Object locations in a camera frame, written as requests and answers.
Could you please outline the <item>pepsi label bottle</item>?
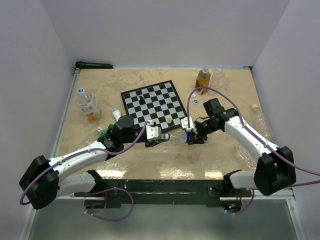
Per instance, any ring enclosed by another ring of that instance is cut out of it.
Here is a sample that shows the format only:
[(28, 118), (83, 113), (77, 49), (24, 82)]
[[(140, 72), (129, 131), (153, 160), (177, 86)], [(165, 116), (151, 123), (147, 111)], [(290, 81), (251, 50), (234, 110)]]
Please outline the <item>pepsi label bottle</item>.
[(191, 140), (192, 132), (181, 131), (176, 135), (177, 142), (179, 144), (189, 144)]

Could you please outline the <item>white pepsi bottle cap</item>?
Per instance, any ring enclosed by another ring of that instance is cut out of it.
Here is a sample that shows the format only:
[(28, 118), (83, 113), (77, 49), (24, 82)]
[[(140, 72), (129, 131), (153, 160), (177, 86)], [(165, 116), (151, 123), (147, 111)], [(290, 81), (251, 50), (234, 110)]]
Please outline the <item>white pepsi bottle cap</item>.
[(170, 135), (169, 133), (164, 133), (164, 134), (162, 135), (162, 138), (163, 138), (165, 141), (169, 141), (169, 140), (170, 140), (170, 137), (171, 137), (171, 135)]

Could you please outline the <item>amber drink bottle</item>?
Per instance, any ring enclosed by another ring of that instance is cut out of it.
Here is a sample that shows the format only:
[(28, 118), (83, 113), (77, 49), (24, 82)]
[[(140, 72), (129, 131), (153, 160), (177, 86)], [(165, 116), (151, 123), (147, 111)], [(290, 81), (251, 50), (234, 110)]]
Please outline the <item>amber drink bottle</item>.
[(201, 69), (197, 75), (195, 87), (198, 88), (196, 91), (203, 95), (207, 89), (203, 87), (208, 87), (210, 83), (211, 74), (208, 67)]

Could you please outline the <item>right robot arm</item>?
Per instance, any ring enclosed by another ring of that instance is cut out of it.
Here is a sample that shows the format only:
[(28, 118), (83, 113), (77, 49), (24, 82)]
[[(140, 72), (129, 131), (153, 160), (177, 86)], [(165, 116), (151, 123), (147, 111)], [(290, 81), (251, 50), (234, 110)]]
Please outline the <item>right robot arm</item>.
[(208, 119), (198, 122), (190, 116), (181, 120), (188, 135), (188, 143), (204, 144), (207, 135), (223, 131), (236, 139), (255, 159), (255, 169), (236, 170), (223, 177), (223, 192), (230, 197), (241, 189), (260, 191), (265, 196), (296, 183), (293, 152), (288, 147), (278, 147), (262, 137), (240, 116), (234, 108), (225, 109), (217, 98), (204, 103)]

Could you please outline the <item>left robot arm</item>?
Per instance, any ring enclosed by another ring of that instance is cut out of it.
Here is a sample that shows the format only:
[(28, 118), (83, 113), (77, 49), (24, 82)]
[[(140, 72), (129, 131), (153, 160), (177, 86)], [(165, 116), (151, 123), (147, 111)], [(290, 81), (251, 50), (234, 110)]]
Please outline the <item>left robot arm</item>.
[(34, 158), (19, 181), (23, 191), (19, 203), (39, 210), (69, 194), (99, 196), (104, 190), (100, 175), (94, 170), (76, 174), (78, 171), (123, 154), (137, 143), (150, 148), (169, 139), (170, 134), (154, 121), (147, 120), (139, 127), (131, 116), (123, 115), (104, 135), (79, 150), (58, 157)]

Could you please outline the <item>white tube bottle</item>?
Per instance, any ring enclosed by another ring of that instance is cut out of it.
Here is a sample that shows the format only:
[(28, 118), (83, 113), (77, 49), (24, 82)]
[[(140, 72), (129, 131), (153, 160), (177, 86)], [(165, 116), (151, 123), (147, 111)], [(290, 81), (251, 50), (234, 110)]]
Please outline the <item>white tube bottle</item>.
[(111, 111), (112, 116), (114, 117), (115, 121), (117, 122), (120, 117), (122, 116), (122, 112), (118, 107), (114, 107)]

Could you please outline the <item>clear crushed bottle right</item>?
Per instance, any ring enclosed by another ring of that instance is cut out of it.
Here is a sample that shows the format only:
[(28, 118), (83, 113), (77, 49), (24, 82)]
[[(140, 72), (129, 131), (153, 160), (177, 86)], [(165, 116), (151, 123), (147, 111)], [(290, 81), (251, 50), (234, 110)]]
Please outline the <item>clear crushed bottle right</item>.
[(253, 171), (257, 168), (257, 160), (241, 144), (232, 149), (234, 158), (238, 161), (244, 171)]

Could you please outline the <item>yellow cap clear bottle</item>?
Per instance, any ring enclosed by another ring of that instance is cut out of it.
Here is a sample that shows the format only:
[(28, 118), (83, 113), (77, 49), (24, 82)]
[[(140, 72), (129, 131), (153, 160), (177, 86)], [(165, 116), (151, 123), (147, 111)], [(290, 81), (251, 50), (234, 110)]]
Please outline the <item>yellow cap clear bottle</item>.
[(264, 112), (257, 104), (253, 104), (251, 106), (251, 118), (254, 124), (254, 129), (265, 139), (269, 141), (273, 140), (274, 134), (272, 132), (270, 124)]

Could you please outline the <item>blue cap tea bottle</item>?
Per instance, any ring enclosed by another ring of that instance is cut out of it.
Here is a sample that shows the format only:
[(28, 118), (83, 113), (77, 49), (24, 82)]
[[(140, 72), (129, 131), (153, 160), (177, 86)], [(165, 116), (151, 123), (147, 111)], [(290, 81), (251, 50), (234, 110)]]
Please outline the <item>blue cap tea bottle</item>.
[(79, 88), (77, 90), (77, 104), (89, 121), (101, 119), (101, 108), (96, 96), (91, 91)]

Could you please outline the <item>white chess piece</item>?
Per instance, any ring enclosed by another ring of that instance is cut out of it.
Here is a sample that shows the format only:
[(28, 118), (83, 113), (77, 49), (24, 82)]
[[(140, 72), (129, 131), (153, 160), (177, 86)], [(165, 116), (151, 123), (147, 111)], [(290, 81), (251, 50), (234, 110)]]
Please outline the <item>white chess piece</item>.
[(166, 118), (166, 122), (168, 123), (168, 124), (170, 124), (171, 122), (172, 122), (172, 116), (169, 114), (168, 116), (167, 116), (167, 118)]

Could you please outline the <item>black white chessboard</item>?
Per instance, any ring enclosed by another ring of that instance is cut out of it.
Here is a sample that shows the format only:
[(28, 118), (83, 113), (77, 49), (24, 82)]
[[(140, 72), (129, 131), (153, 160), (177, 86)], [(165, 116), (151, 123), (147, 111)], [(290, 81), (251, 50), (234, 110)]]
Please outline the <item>black white chessboard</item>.
[[(126, 114), (133, 118), (135, 127), (142, 127), (145, 121), (153, 121), (164, 131), (181, 127), (181, 119), (187, 116), (185, 107), (172, 80), (124, 91), (121, 94)], [(140, 96), (145, 100), (139, 103)], [(167, 123), (167, 116), (172, 122)]]

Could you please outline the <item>black chess piece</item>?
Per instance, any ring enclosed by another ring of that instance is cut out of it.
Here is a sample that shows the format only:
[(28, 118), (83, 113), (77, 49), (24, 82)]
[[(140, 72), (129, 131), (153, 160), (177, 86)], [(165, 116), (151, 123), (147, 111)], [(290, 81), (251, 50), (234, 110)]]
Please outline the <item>black chess piece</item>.
[(140, 104), (144, 104), (145, 103), (145, 99), (142, 96), (139, 97), (139, 103)]

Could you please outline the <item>black base frame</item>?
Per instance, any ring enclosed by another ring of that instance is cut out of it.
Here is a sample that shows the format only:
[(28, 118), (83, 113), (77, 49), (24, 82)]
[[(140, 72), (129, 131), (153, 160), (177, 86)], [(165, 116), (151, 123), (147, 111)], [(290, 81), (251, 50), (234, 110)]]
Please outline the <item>black base frame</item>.
[(135, 204), (141, 205), (205, 205), (219, 208), (220, 198), (235, 198), (242, 193), (251, 197), (246, 189), (232, 189), (224, 186), (221, 179), (210, 180), (160, 180), (160, 179), (104, 179), (91, 193), (93, 197), (106, 197), (107, 208), (119, 208), (122, 204), (131, 204), (130, 197), (119, 189), (128, 191)]

